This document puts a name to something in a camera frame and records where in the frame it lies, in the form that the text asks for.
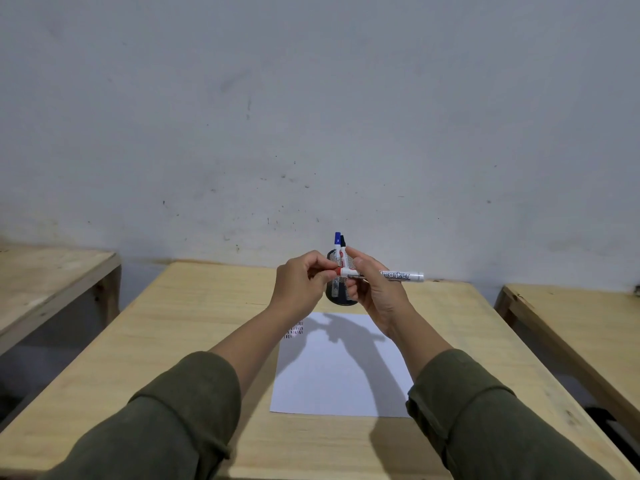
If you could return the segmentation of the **white marker with red cap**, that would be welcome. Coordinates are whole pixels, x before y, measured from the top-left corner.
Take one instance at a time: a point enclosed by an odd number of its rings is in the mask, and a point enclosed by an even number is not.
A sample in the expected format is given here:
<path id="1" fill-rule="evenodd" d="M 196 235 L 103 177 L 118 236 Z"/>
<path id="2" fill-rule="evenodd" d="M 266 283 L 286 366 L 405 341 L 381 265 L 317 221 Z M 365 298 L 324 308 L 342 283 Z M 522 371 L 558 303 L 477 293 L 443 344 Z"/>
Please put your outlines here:
<path id="1" fill-rule="evenodd" d="M 407 273 L 402 271 L 389 271 L 380 270 L 380 275 L 385 279 L 393 282 L 416 282 L 421 283 L 425 281 L 425 277 L 422 273 Z M 364 274 L 359 273 L 356 269 L 350 269 L 343 267 L 337 270 L 337 276 L 344 279 L 358 279 L 365 280 Z"/>

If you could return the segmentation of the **person's right forearm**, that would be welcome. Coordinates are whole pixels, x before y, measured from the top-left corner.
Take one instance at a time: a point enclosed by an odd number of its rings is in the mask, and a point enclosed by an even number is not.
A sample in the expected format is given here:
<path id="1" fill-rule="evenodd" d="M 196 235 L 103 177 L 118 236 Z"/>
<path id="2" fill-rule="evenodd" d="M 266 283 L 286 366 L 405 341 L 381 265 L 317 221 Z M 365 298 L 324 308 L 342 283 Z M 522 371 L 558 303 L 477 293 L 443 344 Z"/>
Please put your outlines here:
<path id="1" fill-rule="evenodd" d="M 418 313 L 386 320 L 413 379 L 407 411 L 454 480 L 614 480 Z"/>

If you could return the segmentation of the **light wooden side table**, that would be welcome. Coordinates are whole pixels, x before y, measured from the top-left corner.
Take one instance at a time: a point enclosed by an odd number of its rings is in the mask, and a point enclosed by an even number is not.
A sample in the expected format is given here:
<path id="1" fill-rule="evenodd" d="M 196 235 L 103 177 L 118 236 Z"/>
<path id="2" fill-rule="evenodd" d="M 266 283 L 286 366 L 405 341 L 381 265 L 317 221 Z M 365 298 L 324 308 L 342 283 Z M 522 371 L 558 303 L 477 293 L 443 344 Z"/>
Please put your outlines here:
<path id="1" fill-rule="evenodd" d="M 530 329 L 640 443 L 640 285 L 628 293 L 510 283 L 494 309 Z"/>
<path id="2" fill-rule="evenodd" d="M 108 326 L 121 277 L 115 251 L 0 243 L 0 356 L 88 291 Z"/>

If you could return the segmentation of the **person's left hand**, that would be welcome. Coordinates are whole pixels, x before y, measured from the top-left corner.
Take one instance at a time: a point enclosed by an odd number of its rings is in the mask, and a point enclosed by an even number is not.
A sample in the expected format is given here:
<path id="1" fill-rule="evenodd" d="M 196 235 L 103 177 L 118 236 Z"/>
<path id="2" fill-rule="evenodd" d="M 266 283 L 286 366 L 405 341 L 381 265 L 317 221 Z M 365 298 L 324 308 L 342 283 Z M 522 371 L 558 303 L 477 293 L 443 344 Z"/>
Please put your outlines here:
<path id="1" fill-rule="evenodd" d="M 311 268 L 335 269 L 339 265 L 313 250 L 299 257 L 290 258 L 278 266 L 276 280 L 268 311 L 295 324 L 308 316 L 324 294 L 326 286 L 314 286 L 309 279 Z"/>

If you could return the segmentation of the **white paper sheet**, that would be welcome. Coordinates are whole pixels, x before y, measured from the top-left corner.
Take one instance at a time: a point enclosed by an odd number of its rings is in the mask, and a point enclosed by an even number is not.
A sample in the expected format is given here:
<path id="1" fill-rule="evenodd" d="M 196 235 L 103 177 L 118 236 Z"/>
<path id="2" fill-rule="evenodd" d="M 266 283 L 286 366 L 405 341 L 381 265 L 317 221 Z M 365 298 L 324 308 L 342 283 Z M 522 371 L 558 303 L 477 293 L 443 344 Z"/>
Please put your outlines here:
<path id="1" fill-rule="evenodd" d="M 280 341 L 270 411 L 409 418 L 412 384 L 398 348 L 368 315 L 314 312 Z"/>

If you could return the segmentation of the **black object on floor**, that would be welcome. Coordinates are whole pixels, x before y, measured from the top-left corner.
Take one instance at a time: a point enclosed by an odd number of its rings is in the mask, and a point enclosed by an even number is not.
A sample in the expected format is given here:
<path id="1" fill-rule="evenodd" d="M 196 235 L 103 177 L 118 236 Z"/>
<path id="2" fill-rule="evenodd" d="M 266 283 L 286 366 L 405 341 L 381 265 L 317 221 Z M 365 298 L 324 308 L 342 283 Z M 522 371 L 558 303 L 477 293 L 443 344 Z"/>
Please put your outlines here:
<path id="1" fill-rule="evenodd" d="M 604 432 L 604 434 L 618 448 L 626 459 L 640 470 L 640 444 L 631 437 L 618 423 L 614 416 L 606 409 L 599 406 L 587 406 L 584 408 L 588 416 Z"/>

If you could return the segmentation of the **person's left forearm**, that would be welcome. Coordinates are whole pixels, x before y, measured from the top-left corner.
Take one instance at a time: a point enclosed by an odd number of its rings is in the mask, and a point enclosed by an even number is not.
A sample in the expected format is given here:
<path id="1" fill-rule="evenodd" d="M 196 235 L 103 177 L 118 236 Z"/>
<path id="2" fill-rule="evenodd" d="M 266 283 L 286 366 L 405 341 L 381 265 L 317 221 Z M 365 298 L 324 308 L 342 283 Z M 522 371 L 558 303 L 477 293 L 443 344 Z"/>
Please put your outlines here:
<path id="1" fill-rule="evenodd" d="M 188 354 L 38 480 L 210 480 L 230 456 L 243 395 L 275 345 L 308 314 L 270 304 L 211 351 Z"/>

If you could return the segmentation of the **black mesh pen holder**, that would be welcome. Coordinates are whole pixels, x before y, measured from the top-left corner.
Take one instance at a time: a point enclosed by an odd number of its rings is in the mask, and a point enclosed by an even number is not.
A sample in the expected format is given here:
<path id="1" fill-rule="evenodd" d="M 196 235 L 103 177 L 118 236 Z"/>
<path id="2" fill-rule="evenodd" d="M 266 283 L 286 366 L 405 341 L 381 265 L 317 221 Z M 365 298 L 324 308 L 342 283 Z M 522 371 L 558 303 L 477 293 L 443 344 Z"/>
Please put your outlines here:
<path id="1" fill-rule="evenodd" d="M 336 249 L 331 250 L 326 257 L 327 259 L 335 262 L 340 261 L 339 251 Z M 347 258 L 348 267 L 350 269 L 355 269 L 353 259 L 348 255 Z M 325 295 L 329 301 L 339 306 L 355 306 L 357 304 L 357 301 L 353 300 L 348 293 L 346 279 L 340 276 L 327 284 Z"/>

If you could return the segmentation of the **person's right hand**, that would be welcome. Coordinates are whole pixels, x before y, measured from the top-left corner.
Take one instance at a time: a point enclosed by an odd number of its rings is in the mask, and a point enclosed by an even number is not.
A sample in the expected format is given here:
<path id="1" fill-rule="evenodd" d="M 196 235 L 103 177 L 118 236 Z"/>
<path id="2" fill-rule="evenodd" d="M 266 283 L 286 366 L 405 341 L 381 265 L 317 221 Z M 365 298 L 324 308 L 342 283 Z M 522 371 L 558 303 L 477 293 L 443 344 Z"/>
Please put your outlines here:
<path id="1" fill-rule="evenodd" d="M 350 297 L 364 307 L 382 334 L 391 338 L 396 319 L 415 311 L 400 282 L 391 282 L 380 275 L 380 270 L 388 268 L 377 261 L 376 275 L 365 275 L 365 280 L 347 279 Z"/>

